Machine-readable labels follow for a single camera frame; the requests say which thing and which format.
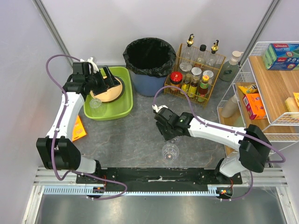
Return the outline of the clear glass cup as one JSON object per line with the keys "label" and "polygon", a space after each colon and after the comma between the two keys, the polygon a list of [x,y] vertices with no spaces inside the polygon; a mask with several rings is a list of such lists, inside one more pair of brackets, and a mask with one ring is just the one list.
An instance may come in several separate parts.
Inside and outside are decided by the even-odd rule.
{"label": "clear glass cup", "polygon": [[90,114],[93,117],[102,117],[107,112],[107,103],[103,103],[100,99],[93,98],[90,103]]}
{"label": "clear glass cup", "polygon": [[179,156],[179,148],[172,143],[167,143],[162,147],[163,159],[169,162],[176,160]]}
{"label": "clear glass cup", "polygon": [[177,137],[174,137],[174,138],[168,140],[167,143],[169,143],[169,144],[178,144],[180,142],[180,140],[181,140],[181,137],[177,136]]}

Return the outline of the beige plate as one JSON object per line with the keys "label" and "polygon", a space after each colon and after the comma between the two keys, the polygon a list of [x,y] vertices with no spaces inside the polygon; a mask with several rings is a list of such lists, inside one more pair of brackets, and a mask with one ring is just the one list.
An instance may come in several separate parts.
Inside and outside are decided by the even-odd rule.
{"label": "beige plate", "polygon": [[90,91],[90,95],[92,98],[100,99],[104,103],[113,102],[118,99],[122,90],[122,85],[116,86],[114,88],[108,89],[106,92],[95,95],[92,91]]}

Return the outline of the small brown bottle tan cap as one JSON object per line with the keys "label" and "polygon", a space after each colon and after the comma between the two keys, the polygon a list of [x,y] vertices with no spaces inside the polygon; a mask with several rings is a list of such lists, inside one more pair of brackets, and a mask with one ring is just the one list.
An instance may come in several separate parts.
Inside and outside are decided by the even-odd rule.
{"label": "small brown bottle tan cap", "polygon": [[184,80],[182,82],[182,86],[181,86],[181,93],[183,94],[184,92],[187,93],[190,87],[192,81],[192,75],[190,73],[187,73],[184,77]]}

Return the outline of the red lid sauce jar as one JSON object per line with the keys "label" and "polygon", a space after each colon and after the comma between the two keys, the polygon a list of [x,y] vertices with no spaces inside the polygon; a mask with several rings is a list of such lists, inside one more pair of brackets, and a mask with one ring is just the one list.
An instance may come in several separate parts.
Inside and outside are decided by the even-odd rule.
{"label": "red lid sauce jar", "polygon": [[179,71],[174,71],[170,74],[170,85],[173,91],[178,91],[177,88],[180,87],[182,79],[183,79],[183,75]]}

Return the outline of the green red sauce bottle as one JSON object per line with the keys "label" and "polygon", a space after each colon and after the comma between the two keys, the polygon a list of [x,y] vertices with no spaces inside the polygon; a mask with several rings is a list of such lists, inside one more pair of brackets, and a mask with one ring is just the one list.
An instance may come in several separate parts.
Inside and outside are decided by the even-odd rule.
{"label": "green red sauce bottle", "polygon": [[208,92],[208,86],[209,86],[209,76],[204,75],[202,77],[202,80],[199,84],[198,88],[198,102],[204,102],[207,92]]}

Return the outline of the silver lid spice jar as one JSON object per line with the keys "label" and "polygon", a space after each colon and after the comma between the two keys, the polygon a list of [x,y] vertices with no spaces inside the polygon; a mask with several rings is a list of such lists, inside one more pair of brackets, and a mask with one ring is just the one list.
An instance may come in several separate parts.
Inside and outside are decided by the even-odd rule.
{"label": "silver lid spice jar", "polygon": [[180,63],[179,68],[182,74],[185,75],[191,71],[192,65],[190,63],[183,62]]}

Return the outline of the glass oil bottle gold spout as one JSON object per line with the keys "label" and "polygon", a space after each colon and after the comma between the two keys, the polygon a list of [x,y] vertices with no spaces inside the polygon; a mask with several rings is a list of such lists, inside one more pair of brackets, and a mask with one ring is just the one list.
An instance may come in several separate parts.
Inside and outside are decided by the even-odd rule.
{"label": "glass oil bottle gold spout", "polygon": [[214,43],[213,43],[213,46],[211,47],[211,52],[210,52],[210,55],[208,56],[208,59],[206,61],[206,64],[210,67],[214,67],[215,64],[216,64],[216,61],[217,61],[217,55],[216,55],[216,52],[218,51],[219,49],[219,40],[216,40]]}

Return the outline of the blue ceramic plate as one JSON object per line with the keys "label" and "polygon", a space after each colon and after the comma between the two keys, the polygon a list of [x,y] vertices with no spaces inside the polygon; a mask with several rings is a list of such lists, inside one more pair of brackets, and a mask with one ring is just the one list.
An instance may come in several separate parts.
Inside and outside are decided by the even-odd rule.
{"label": "blue ceramic plate", "polygon": [[124,84],[123,80],[122,80],[120,77],[117,77],[117,78],[118,78],[118,80],[120,81],[120,83],[121,83],[121,85],[122,85],[121,93],[120,93],[120,95],[118,96],[118,98],[121,98],[122,95],[123,95],[124,92],[125,92],[125,84]]}

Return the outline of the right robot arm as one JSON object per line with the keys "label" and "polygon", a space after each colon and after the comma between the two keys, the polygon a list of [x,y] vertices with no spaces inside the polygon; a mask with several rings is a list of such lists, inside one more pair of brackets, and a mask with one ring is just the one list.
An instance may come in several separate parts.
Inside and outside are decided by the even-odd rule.
{"label": "right robot arm", "polygon": [[214,170],[214,177],[218,182],[225,183],[244,170],[263,172],[271,144],[256,125],[248,128],[233,127],[202,120],[201,117],[187,112],[178,116],[164,105],[154,105],[152,108],[156,126],[165,140],[178,136],[204,138],[226,145],[237,152],[218,162]]}

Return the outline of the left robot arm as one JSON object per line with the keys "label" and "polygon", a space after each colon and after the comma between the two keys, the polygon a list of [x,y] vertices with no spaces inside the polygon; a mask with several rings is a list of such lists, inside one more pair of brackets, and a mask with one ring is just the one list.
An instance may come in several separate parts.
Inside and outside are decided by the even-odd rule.
{"label": "left robot arm", "polygon": [[100,176],[100,162],[81,155],[72,142],[72,132],[77,115],[90,92],[102,94],[121,85],[107,66],[103,67],[103,71],[104,75],[91,60],[73,63],[73,73],[64,86],[59,86],[62,101],[55,121],[47,135],[37,139],[36,147],[44,167],[53,170],[60,181],[65,176],[59,176],[59,170]]}

